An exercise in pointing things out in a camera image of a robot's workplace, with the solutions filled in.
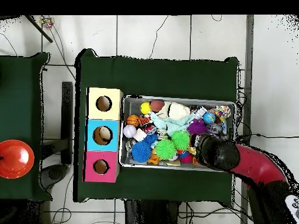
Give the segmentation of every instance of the blue box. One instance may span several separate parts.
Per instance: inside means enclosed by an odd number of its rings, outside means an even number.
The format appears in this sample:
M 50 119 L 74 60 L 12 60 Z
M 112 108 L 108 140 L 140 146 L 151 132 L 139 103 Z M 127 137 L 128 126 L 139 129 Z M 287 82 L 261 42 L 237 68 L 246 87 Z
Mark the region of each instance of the blue box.
M 108 127 L 112 131 L 112 139 L 107 145 L 99 145 L 93 140 L 93 132 L 97 127 Z M 88 119 L 87 127 L 88 151 L 118 151 L 119 150 L 119 121 Z

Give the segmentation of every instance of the round hole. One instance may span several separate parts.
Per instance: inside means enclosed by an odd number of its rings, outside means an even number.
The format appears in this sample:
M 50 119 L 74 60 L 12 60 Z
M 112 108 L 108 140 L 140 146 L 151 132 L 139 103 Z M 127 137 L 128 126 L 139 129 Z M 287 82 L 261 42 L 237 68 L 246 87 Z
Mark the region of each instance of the round hole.
M 108 96 L 101 96 L 96 100 L 96 108 L 100 111 L 109 111 L 112 101 Z
M 111 142 L 113 135 L 109 127 L 100 126 L 95 128 L 92 138 L 98 145 L 107 145 Z
M 93 169 L 96 173 L 105 174 L 109 169 L 108 162 L 105 160 L 97 160 L 93 164 Z

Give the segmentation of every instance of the red bowl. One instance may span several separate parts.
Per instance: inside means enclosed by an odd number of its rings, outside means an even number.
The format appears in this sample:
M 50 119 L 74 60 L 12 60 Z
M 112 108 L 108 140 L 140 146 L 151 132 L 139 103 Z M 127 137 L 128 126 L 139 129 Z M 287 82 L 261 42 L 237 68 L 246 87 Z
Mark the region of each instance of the red bowl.
M 31 147 L 20 140 L 0 143 L 0 177 L 16 179 L 30 171 L 34 163 Z

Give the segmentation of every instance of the dark green table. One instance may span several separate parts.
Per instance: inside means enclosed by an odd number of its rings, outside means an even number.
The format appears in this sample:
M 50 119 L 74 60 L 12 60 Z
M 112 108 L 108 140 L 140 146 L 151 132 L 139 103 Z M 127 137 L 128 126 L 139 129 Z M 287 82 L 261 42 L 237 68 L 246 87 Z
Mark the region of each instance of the dark green table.
M 180 97 L 236 102 L 238 60 L 144 60 L 77 56 L 75 98 L 74 200 L 127 198 L 172 201 L 220 201 L 231 205 L 232 175 L 121 167 L 116 183 L 82 181 L 86 88 L 116 88 L 128 95 Z
M 39 183 L 41 166 L 41 68 L 48 53 L 30 58 L 0 56 L 0 142 L 18 139 L 31 146 L 34 165 L 25 176 L 0 177 L 0 199 L 50 200 Z

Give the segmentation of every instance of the green spiky ball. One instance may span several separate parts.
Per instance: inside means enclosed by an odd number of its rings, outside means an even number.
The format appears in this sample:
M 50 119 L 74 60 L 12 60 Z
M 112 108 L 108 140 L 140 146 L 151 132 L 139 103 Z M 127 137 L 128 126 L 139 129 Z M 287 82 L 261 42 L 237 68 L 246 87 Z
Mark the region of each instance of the green spiky ball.
M 156 155 L 162 160 L 168 160 L 173 158 L 176 152 L 175 144 L 171 140 L 161 140 L 157 143 Z
M 187 131 L 175 131 L 171 140 L 178 150 L 185 151 L 189 147 L 190 135 Z

